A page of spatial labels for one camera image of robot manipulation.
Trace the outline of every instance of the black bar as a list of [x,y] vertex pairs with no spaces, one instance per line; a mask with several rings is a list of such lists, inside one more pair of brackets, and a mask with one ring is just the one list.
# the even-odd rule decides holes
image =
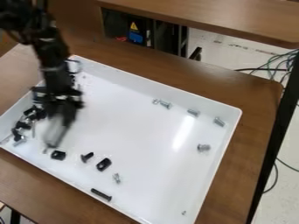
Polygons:
[[96,189],[94,189],[94,188],[92,188],[90,191],[91,191],[92,193],[94,193],[94,194],[96,194],[96,195],[102,197],[103,199],[105,199],[105,200],[107,200],[107,201],[110,201],[110,200],[112,199],[112,196],[108,196],[108,195],[106,195],[105,193],[103,193],[103,192],[99,192],[98,190],[96,190]]
[[17,211],[11,209],[10,224],[20,224],[21,215]]
[[194,50],[194,52],[190,55],[189,59],[190,59],[190,60],[201,61],[201,52],[202,52],[202,48],[198,46],[198,47]]
[[251,224],[256,208],[260,203],[261,195],[265,189],[268,177],[282,146],[283,138],[289,127],[299,99],[299,52],[296,55],[294,67],[289,75],[289,82],[284,91],[281,103],[277,109],[275,124],[268,143],[261,173],[255,188],[254,198],[247,216],[247,224]]

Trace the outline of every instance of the gray metal piece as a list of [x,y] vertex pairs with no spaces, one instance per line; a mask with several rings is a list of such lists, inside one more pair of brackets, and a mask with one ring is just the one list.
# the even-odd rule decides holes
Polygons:
[[188,109],[187,112],[193,116],[196,116],[198,117],[200,112],[198,110],[195,110],[195,109]]
[[25,136],[21,136],[21,139],[18,140],[17,142],[15,142],[15,143],[13,144],[13,146],[14,146],[14,147],[17,147],[17,146],[19,146],[20,144],[24,144],[24,143],[26,143],[26,142],[27,142],[27,138],[26,138]]
[[164,106],[165,108],[167,108],[167,109],[171,109],[171,108],[172,108],[172,104],[169,103],[169,102],[166,102],[166,101],[160,101],[160,104],[161,104],[162,106]]
[[198,150],[199,151],[208,151],[208,150],[210,150],[211,149],[211,146],[210,146],[210,144],[199,144],[198,145]]
[[115,180],[116,184],[119,185],[119,184],[121,183],[121,177],[120,177],[120,174],[115,173],[115,174],[113,175],[113,179]]
[[4,138],[1,142],[0,142],[0,144],[6,144],[6,143],[8,143],[9,141],[10,141],[10,138],[11,137],[13,137],[13,134],[12,133],[10,133],[6,138]]
[[35,126],[36,126],[36,121],[32,121],[32,138],[35,138]]
[[226,125],[218,116],[215,117],[214,123],[218,124],[220,127],[224,127]]
[[49,147],[46,146],[46,147],[43,149],[43,154],[46,154],[46,153],[48,152],[48,150],[49,150]]
[[157,105],[159,102],[160,102],[160,100],[158,100],[158,99],[153,100],[153,103],[154,103],[155,105]]

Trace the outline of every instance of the sticker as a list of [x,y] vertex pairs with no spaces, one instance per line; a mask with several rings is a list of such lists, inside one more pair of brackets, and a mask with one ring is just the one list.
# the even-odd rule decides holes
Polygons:
[[132,31],[129,33],[129,39],[139,44],[143,42],[143,36],[136,34]]
[[131,25],[131,30],[138,31],[138,28],[137,28],[137,26],[136,26],[136,24],[134,22]]

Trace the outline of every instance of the wooden table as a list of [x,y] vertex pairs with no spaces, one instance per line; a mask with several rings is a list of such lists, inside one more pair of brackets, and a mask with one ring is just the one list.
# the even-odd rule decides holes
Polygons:
[[299,3],[279,0],[94,0],[100,7],[251,39],[299,47]]
[[[136,45],[64,36],[73,53],[243,111],[196,223],[243,224],[254,195],[282,86]],[[0,114],[38,81],[38,63],[18,45],[0,59]],[[0,200],[38,223],[135,223],[0,149]]]

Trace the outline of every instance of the black table leg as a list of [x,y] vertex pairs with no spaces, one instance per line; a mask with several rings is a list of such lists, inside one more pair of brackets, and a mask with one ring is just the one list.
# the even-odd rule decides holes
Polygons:
[[261,195],[265,189],[268,177],[277,158],[279,149],[282,146],[283,138],[288,130],[289,123],[299,99],[299,53],[296,55],[293,69],[289,75],[289,82],[284,91],[280,105],[277,109],[275,124],[272,129],[271,137],[268,143],[264,162],[261,167],[261,173],[257,186],[255,188],[254,198],[247,216],[247,224],[251,224],[256,208],[260,203]]
[[20,224],[21,215],[17,211],[11,209],[10,224]]

